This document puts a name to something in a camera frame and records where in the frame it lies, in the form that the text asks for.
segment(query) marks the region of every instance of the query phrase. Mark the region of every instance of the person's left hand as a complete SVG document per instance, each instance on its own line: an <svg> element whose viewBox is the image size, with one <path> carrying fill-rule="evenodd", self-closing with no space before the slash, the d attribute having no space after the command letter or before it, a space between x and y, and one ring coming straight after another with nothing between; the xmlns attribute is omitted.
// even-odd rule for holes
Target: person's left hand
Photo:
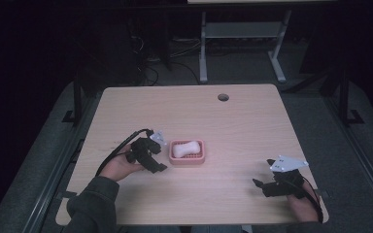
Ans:
<svg viewBox="0 0 373 233"><path fill-rule="evenodd" d="M128 152L131 150L130 145L123 147L119 153ZM105 167L102 169L99 176L109 178L115 182L118 182L129 174L137 171L144 170L145 168L141 164L129 163L126 160L125 154L121 154L113 158Z"/></svg>

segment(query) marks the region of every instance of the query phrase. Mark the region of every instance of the dark background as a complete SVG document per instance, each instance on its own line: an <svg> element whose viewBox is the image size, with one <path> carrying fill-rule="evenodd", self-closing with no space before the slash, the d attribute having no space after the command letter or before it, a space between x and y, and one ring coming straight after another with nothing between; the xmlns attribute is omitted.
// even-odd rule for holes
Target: dark background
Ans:
<svg viewBox="0 0 373 233"><path fill-rule="evenodd" d="M177 4L183 2L185 1L174 1ZM111 35L104 35L101 36L103 39L99 39L90 34L90 28L98 28L96 25L105 22L118 22L122 25L133 12L129 15L120 12L117 15L98 11L95 14L90 8L80 11L64 8L66 5L85 7L86 3L87 1L77 0L61 3L0 1L0 201L63 88L84 67L95 67L93 69L96 70L96 66L99 66L82 50L80 43L96 45L89 47L90 52L101 54L99 57L104 57L106 62L115 61L108 54L102 56L105 48L114 47L114 40L108 39ZM107 1L98 3L111 4ZM122 3L128 4L127 1L115 2L116 6L121 6ZM303 37L311 39L302 72L319 72L342 56L347 60L351 80L367 93L373 105L373 1L340 3L335 9L321 12L319 17L313 17L314 20L308 22L303 19L310 17L311 13L294 11L286 40L296 41ZM169 38L174 33L195 36L199 33L200 21L197 21L196 30L190 23L194 21L196 14L197 12L182 17L173 14L163 18L143 14L140 21L142 24L149 17L154 18L152 22L155 24L149 25L149 28L154 29L155 26L163 34L157 35L148 30L144 32L150 37L157 36L157 39ZM128 35L124 28L117 31L122 40ZM165 53L164 44L154 45L153 40L151 41L152 47ZM134 62L132 58L127 63L121 60L115 72L131 67L122 72L135 78L126 80L123 78L125 76L114 76L106 72L105 77L110 79L104 82L107 85L136 84L139 74L134 73Z"/></svg>

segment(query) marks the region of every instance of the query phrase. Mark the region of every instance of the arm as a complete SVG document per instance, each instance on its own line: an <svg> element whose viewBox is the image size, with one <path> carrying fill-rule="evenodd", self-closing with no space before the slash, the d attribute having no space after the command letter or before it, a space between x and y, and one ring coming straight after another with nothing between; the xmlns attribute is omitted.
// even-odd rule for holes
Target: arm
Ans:
<svg viewBox="0 0 373 233"><path fill-rule="evenodd" d="M127 146L120 152L129 150L130 146ZM115 233L117 227L115 200L119 191L117 182L143 169L140 164L129 163L124 155L111 160L79 196L68 201L67 211L71 221L64 232Z"/></svg>
<svg viewBox="0 0 373 233"><path fill-rule="evenodd" d="M312 196L315 192L311 186L304 183L302 187ZM299 223L287 227L287 233L326 233L329 232L321 223L318 222L318 214L313 204L306 198L296 198L294 195L287 196L289 207L295 214Z"/></svg>

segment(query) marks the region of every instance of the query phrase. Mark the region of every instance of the person's right hand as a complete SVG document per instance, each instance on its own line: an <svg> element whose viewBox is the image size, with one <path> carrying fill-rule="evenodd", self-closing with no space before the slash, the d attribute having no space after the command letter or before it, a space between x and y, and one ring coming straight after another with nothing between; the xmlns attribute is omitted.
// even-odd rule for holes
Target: person's right hand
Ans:
<svg viewBox="0 0 373 233"><path fill-rule="evenodd" d="M313 198L316 198L315 191L307 182L304 182L302 188L304 188ZM299 222L319 221L317 211L308 198L303 197L298 199L294 195L289 195L287 196L287 199L289 207Z"/></svg>

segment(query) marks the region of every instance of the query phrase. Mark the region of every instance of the black equipment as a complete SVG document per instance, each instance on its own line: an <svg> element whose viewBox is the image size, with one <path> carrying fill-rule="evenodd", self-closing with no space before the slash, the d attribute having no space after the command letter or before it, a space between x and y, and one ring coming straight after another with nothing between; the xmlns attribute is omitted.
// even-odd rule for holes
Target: black equipment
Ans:
<svg viewBox="0 0 373 233"><path fill-rule="evenodd" d="M131 152L119 153L119 151L122 150L125 145L127 145L142 132L146 132L148 137L138 138L135 142L133 142L131 144ZM102 162L102 164L98 168L98 171L96 172L96 176L101 173L102 169L104 169L109 161L121 154L126 154L126 159L128 160L128 162L134 162L136 160L152 173L155 173L157 171L162 172L163 170L165 170L167 166L162 163L158 164L153 159L153 154L160 153L161 147L160 144L150 138L152 134L153 130L150 129L142 129L133 133L131 136L125 139L125 141L123 141L114 151L112 151L111 154Z"/></svg>
<svg viewBox="0 0 373 233"><path fill-rule="evenodd" d="M268 164L272 166L274 164L274 159L268 159ZM296 198L301 199L306 197L314 206L317 211L319 222L322 223L323 215L320 202L318 201L317 195L315 198L312 197L303 187L304 181L307 181L299 173L298 169L288 171L288 172L273 172L274 182L273 183L263 183L259 180L253 179L255 185L262 188L262 192L266 197L274 196L285 196L294 195Z"/></svg>

